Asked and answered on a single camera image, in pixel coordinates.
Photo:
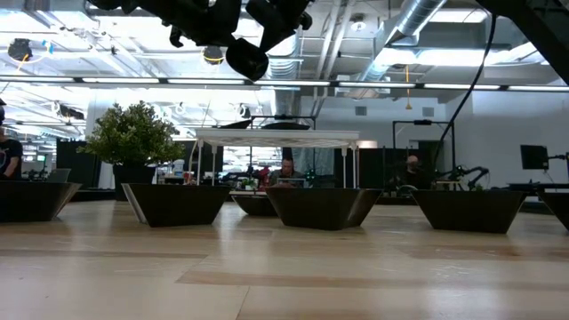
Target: potted plant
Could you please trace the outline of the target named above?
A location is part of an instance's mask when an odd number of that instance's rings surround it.
[[[122,183],[152,183],[155,167],[184,155],[184,146],[172,140],[173,124],[159,119],[144,101],[121,108],[115,104],[96,120],[87,145],[79,152],[113,164],[116,200],[126,201]]]

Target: chair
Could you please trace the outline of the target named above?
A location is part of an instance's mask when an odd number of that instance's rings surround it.
[[[46,182],[65,183],[68,181],[70,172],[71,169],[53,169],[50,175],[47,177]]]

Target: desk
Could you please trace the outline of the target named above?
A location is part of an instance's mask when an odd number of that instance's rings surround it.
[[[527,192],[529,196],[537,196],[546,189],[569,189],[569,183],[509,183],[508,186],[512,191]]]

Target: white canopy frame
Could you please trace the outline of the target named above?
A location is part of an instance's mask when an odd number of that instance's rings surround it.
[[[213,177],[215,177],[215,156],[218,146],[225,147],[282,147],[282,148],[341,148],[343,158],[343,184],[346,188],[346,156],[348,148],[353,150],[354,188],[357,188],[356,161],[359,132],[323,131],[323,130],[262,130],[262,129],[213,129],[196,128],[198,150],[197,185],[200,185],[202,148],[204,142],[212,146]]]

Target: computer monitor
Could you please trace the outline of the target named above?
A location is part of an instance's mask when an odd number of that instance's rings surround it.
[[[306,179],[299,179],[299,178],[278,178],[276,180],[278,184],[281,183],[289,183],[295,186],[296,188],[308,188],[309,185]]]
[[[520,146],[524,170],[548,170],[548,149],[543,146]]]

